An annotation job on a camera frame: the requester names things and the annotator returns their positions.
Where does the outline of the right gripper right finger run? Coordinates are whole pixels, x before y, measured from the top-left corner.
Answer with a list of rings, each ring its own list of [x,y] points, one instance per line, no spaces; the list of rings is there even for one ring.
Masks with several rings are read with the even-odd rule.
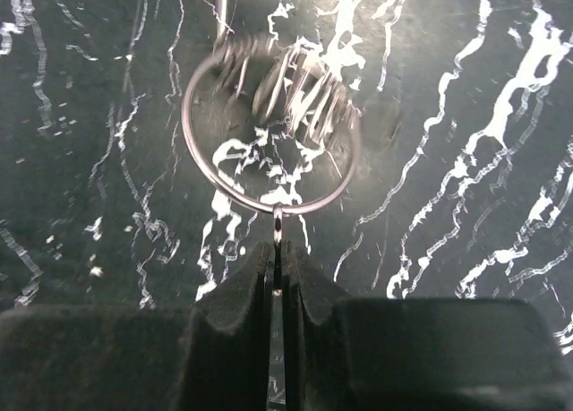
[[[572,376],[515,299],[353,296],[283,246],[289,410],[569,410]]]

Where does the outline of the metal keyring with clips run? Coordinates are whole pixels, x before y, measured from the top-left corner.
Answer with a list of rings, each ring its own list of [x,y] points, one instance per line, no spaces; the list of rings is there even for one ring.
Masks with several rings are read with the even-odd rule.
[[[235,103],[245,95],[251,102],[242,116],[256,133],[270,133],[287,139],[303,151],[329,150],[338,133],[346,133],[349,154],[339,183],[321,197],[296,204],[266,202],[239,190],[205,158],[195,136],[193,101],[201,81],[210,73],[217,79],[215,92]],[[299,44],[282,46],[265,35],[222,40],[193,72],[181,103],[184,141],[203,175],[236,204],[257,213],[282,218],[302,216],[331,204],[349,185],[362,149],[361,113],[345,84],[309,49]]]

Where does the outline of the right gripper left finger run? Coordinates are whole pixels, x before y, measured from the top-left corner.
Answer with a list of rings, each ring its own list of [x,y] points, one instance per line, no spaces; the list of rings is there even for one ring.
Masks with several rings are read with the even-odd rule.
[[[4,410],[263,410],[269,244],[179,308],[35,304],[1,315]]]

